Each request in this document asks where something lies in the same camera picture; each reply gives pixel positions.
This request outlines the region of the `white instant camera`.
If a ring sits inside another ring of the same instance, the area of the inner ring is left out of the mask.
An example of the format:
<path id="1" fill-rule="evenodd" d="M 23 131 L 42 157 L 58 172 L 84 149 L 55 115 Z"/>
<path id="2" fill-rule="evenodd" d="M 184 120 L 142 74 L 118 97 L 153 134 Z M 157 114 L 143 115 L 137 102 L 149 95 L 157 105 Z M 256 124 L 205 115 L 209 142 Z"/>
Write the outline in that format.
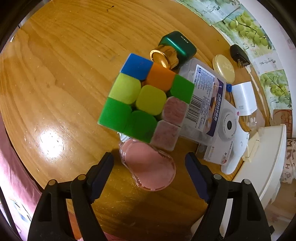
<path id="1" fill-rule="evenodd" d="M 238 126 L 238 117 L 238 110 L 225 100 L 220 114 L 220 123 L 217 127 L 218 133 L 213 144 L 206 149 L 205 161 L 222 166 L 229 164 Z"/>

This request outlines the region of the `pink powder puff case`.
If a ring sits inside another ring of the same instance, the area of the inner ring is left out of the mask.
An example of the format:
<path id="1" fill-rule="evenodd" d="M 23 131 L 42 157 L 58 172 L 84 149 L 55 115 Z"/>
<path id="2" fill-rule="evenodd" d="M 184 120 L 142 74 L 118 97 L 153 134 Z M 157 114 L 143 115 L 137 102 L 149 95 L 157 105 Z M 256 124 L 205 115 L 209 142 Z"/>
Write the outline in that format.
<path id="1" fill-rule="evenodd" d="M 147 191 L 167 188 L 175 178 L 176 165 L 167 153 L 133 138 L 119 144 L 122 164 L 136 185 Z"/>

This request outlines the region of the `clear cotton swab box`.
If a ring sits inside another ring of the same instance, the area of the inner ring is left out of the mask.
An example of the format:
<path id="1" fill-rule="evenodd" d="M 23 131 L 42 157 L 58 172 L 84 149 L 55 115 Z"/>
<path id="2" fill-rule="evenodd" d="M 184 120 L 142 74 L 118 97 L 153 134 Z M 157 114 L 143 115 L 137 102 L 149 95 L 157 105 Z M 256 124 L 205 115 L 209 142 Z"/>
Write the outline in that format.
<path id="1" fill-rule="evenodd" d="M 194 84 L 180 136 L 203 145 L 214 143 L 226 92 L 225 79 L 202 61 L 192 58 L 179 75 Z"/>

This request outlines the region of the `white charger cube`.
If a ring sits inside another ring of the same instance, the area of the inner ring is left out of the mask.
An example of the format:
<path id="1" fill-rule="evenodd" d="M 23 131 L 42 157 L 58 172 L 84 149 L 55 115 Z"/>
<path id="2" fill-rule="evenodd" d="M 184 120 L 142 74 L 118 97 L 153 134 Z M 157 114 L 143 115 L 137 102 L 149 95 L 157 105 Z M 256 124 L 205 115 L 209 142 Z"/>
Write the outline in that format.
<path id="1" fill-rule="evenodd" d="M 240 116 L 252 115 L 257 110 L 256 98 L 250 81 L 233 85 L 232 95 Z"/>

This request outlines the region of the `multicolour puzzle cube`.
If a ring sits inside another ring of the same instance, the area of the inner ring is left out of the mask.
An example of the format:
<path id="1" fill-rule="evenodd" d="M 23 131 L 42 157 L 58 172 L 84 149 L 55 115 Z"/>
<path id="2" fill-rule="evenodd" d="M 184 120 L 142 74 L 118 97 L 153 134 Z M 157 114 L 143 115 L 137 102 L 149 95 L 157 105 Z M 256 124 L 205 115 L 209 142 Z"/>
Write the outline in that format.
<path id="1" fill-rule="evenodd" d="M 131 53 L 112 85 L 98 124 L 172 151 L 193 93 L 194 84 L 186 78 Z"/>

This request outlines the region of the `round gold compact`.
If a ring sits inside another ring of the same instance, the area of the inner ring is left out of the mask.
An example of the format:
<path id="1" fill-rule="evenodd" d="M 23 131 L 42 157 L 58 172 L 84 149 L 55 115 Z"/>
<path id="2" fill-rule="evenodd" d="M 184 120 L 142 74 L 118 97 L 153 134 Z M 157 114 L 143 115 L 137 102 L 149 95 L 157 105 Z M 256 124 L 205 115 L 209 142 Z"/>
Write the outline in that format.
<path id="1" fill-rule="evenodd" d="M 235 81 L 235 70 L 231 62 L 221 54 L 216 55 L 213 60 L 213 69 L 219 73 L 227 83 L 233 84 Z"/>

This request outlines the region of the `black power adapter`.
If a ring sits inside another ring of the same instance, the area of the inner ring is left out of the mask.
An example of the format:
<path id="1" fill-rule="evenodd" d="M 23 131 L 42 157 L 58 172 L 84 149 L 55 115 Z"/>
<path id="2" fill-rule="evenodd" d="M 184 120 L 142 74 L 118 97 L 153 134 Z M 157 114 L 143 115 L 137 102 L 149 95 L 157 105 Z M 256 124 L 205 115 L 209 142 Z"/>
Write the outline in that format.
<path id="1" fill-rule="evenodd" d="M 239 68 L 250 65 L 250 60 L 247 54 L 238 45 L 234 44 L 230 46 L 231 58 L 238 64 Z"/>

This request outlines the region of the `green gold small bottle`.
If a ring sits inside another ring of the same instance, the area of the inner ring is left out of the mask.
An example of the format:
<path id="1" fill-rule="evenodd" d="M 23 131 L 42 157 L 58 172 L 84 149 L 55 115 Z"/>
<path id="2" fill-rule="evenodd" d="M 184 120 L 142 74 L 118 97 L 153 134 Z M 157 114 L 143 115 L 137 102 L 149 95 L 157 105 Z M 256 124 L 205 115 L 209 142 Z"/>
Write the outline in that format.
<path id="1" fill-rule="evenodd" d="M 154 63 L 173 70 L 179 68 L 197 53 L 195 45 L 181 32 L 173 31 L 162 37 L 157 47 L 150 52 Z"/>

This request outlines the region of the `white plastic storage bin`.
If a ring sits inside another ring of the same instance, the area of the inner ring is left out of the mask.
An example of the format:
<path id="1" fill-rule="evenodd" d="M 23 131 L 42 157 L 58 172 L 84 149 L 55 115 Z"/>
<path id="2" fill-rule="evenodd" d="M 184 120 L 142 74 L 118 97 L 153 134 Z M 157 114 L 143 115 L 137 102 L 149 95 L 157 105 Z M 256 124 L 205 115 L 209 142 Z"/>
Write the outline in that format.
<path id="1" fill-rule="evenodd" d="M 265 127 L 253 160 L 250 163 L 244 162 L 233 179 L 235 182 L 249 179 L 263 208 L 274 202 L 280 189 L 286 147 L 287 127 L 285 124 Z"/>

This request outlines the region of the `letter print fabric bag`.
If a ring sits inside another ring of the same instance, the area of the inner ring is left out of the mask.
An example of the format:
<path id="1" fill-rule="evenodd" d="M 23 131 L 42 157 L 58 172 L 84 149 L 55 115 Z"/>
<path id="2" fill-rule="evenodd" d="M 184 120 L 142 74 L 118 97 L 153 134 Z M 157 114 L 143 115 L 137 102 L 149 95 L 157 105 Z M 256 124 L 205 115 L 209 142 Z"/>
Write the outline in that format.
<path id="1" fill-rule="evenodd" d="M 285 161 L 280 177 L 281 183 L 291 184 L 295 179 L 295 148 L 295 139 L 287 139 Z"/>

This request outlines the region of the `white curved plastic piece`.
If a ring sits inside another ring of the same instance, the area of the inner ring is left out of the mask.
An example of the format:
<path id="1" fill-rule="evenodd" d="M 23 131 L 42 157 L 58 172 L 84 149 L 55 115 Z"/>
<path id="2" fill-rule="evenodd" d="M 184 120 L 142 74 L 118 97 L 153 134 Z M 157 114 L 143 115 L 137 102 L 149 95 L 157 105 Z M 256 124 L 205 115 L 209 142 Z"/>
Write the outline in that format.
<path id="1" fill-rule="evenodd" d="M 224 174 L 230 175 L 235 171 L 241 157 L 247 148 L 248 140 L 249 132 L 245 132 L 243 129 L 238 129 L 236 131 L 230 157 L 226 164 L 221 166 L 221 171 Z"/>

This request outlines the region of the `clear small plastic box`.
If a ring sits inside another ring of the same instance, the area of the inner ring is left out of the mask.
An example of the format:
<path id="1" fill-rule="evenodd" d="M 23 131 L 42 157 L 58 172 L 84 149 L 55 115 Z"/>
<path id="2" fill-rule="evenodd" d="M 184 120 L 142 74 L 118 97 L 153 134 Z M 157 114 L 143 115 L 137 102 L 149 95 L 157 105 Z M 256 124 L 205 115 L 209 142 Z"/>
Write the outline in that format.
<path id="1" fill-rule="evenodd" d="M 245 132 L 259 131 L 265 127 L 265 118 L 261 111 L 257 109 L 254 113 L 248 116 L 240 116 L 239 123 Z"/>

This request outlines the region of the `brown cardboard piece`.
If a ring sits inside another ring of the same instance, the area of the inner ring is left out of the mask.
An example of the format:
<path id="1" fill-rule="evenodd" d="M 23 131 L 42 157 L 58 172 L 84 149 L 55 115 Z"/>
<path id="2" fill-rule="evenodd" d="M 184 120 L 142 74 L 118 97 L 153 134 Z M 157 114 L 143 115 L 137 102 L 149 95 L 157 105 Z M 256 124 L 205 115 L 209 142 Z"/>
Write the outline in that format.
<path id="1" fill-rule="evenodd" d="M 292 138 L 292 110 L 291 109 L 274 109 L 270 119 L 271 126 L 285 124 L 287 128 L 287 138 Z"/>

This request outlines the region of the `grape print cardboard sheet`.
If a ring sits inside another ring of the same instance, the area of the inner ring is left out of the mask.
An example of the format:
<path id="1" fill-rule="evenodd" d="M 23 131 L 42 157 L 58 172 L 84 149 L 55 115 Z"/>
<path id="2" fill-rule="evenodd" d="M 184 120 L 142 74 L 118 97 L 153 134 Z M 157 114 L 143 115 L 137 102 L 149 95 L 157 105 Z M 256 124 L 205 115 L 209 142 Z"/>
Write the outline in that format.
<path id="1" fill-rule="evenodd" d="M 179 2 L 228 37 L 247 54 L 260 79 L 269 111 L 292 109 L 287 76 L 276 49 L 258 20 L 239 1 Z"/>

